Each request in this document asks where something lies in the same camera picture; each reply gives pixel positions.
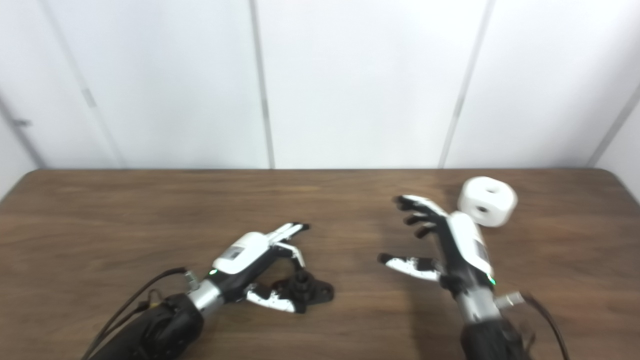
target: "white wall panel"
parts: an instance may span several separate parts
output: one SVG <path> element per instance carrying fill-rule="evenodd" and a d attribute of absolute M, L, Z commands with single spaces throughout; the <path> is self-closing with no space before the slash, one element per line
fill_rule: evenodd
<path fill-rule="evenodd" d="M 445 166 L 584 166 L 639 82 L 637 0 L 497 1 Z"/>
<path fill-rule="evenodd" d="M 248 1 L 47 3 L 127 166 L 268 167 Z"/>
<path fill-rule="evenodd" d="M 616 174 L 627 189 L 640 201 L 640 106 L 636 106 L 627 121 L 602 154 L 596 167 Z"/>
<path fill-rule="evenodd" d="M 484 1 L 257 3 L 276 168 L 438 165 Z"/>
<path fill-rule="evenodd" d="M 0 0 L 0 101 L 45 165 L 117 167 L 72 68 L 36 0 Z"/>
<path fill-rule="evenodd" d="M 0 113 L 0 200 L 14 184 L 36 165 Z"/>

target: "black cable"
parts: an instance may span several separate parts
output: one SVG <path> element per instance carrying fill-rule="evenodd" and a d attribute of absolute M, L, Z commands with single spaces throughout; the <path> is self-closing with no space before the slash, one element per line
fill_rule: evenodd
<path fill-rule="evenodd" d="M 542 306 L 542 304 L 540 304 L 530 294 L 522 294 L 522 298 L 526 301 L 527 304 L 529 304 L 535 310 L 538 310 L 540 315 L 542 315 L 542 317 L 545 318 L 545 320 L 549 323 L 549 325 L 551 325 L 551 329 L 553 329 L 554 334 L 556 335 L 556 340 L 558 341 L 558 345 L 560 346 L 560 351 L 562 352 L 563 359 L 564 360 L 570 360 L 569 359 L 569 351 L 567 351 L 566 345 L 564 344 L 564 339 L 562 339 L 562 334 L 560 333 L 560 328 L 556 324 L 556 321 L 551 316 L 551 314 L 547 311 L 547 309 L 545 309 L 544 306 Z"/>
<path fill-rule="evenodd" d="M 118 309 L 118 311 L 116 311 L 116 313 L 109 319 L 109 321 L 107 321 L 107 323 L 104 324 L 102 329 L 98 332 L 98 335 L 95 336 L 95 338 L 93 339 L 93 341 L 89 345 L 89 348 L 84 353 L 84 355 L 82 356 L 81 360 L 87 360 L 91 356 L 93 351 L 98 347 L 98 345 L 100 345 L 100 342 L 102 340 L 104 340 L 105 334 L 107 334 L 107 332 L 109 331 L 109 328 L 111 327 L 111 324 L 118 318 L 118 316 L 120 316 L 127 309 L 127 307 L 129 307 L 129 305 L 131 305 L 132 302 L 134 302 L 143 292 L 145 292 L 146 289 L 148 289 L 150 286 L 152 286 L 158 280 L 160 280 L 160 279 L 162 279 L 164 277 L 167 277 L 167 276 L 170 276 L 170 275 L 175 275 L 175 274 L 184 274 L 186 272 L 187 272 L 186 268 L 172 268 L 172 269 L 169 269 L 167 271 L 162 272 L 161 274 L 157 275 L 153 279 L 149 280 L 149 282 L 144 284 L 144 286 L 142 286 L 138 291 L 136 291 L 129 298 L 129 300 L 127 300 L 124 303 L 124 305 L 122 305 L 120 307 L 120 309 Z"/>
<path fill-rule="evenodd" d="M 147 310 L 149 308 L 150 302 L 148 301 L 141 301 L 138 306 L 131 310 L 128 314 L 126 314 L 123 318 L 121 318 L 120 320 L 118 320 L 118 322 L 112 326 L 111 328 L 109 328 L 109 330 L 107 330 L 103 335 L 102 338 L 98 341 L 98 345 L 100 345 L 100 343 L 102 343 L 106 338 L 109 337 L 109 335 L 111 335 L 111 333 L 124 325 L 125 322 L 129 321 L 129 319 L 134 316 L 137 313 L 141 313 L 144 310 Z"/>

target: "white cube with hole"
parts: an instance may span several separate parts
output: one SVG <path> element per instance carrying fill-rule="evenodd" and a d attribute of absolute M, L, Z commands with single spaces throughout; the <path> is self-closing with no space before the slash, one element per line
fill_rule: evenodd
<path fill-rule="evenodd" d="M 518 203 L 516 192 L 506 183 L 486 176 L 472 177 L 462 186 L 458 209 L 482 226 L 504 225 Z"/>

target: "brown wood grain surface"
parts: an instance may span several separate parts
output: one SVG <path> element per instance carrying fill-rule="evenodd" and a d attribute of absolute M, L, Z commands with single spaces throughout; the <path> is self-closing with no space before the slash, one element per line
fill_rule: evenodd
<path fill-rule="evenodd" d="M 335 300 L 305 315 L 247 302 L 224 306 L 183 359 L 463 359 L 461 319 L 435 283 L 376 262 L 379 252 L 436 254 L 391 198 L 429 197 L 452 211 L 463 182 L 491 176 L 520 202 L 483 233 L 497 293 L 523 289 L 561 326 L 573 359 L 640 357 L 640 208 L 602 170 L 39 170 L 0 204 L 0 354 L 78 359 L 146 280 L 176 266 L 199 274 L 248 231 L 290 222 L 293 244 Z M 270 284 L 290 274 L 281 261 Z M 182 291 L 182 279 L 160 288 Z M 560 359 L 548 325 L 536 359 Z"/>

